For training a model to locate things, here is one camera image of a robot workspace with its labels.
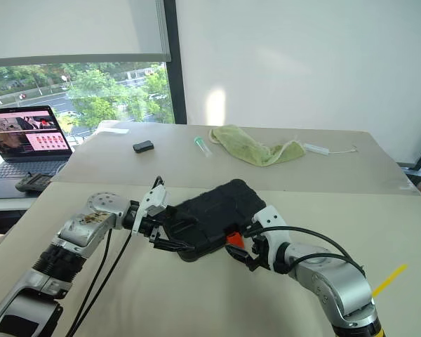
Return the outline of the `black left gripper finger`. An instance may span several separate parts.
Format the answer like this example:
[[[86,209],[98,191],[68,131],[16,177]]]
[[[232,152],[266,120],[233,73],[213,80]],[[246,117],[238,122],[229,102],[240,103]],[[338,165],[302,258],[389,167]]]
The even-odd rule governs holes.
[[[170,252],[179,252],[179,251],[193,251],[195,247],[187,242],[181,241],[171,241],[167,239],[155,239],[154,248],[170,251]]]
[[[167,208],[164,211],[164,225],[182,225],[184,223],[187,223],[188,221],[189,218],[187,217],[187,215],[181,212],[175,206],[167,206]]]

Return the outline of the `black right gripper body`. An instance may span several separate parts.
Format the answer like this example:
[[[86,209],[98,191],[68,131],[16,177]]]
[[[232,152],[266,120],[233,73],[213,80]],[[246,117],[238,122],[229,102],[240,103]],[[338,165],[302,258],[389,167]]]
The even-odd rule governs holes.
[[[247,238],[253,240],[252,252],[263,262],[262,268],[271,270],[269,263],[269,241],[266,230],[251,230],[247,232]]]

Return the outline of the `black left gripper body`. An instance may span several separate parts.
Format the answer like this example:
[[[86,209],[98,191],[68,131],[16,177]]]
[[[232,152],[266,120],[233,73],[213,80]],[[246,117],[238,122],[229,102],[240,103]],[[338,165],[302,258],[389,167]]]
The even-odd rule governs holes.
[[[141,216],[138,233],[148,238],[154,246],[175,246],[175,242],[161,236],[165,208],[155,208],[151,211],[140,207],[138,215]]]

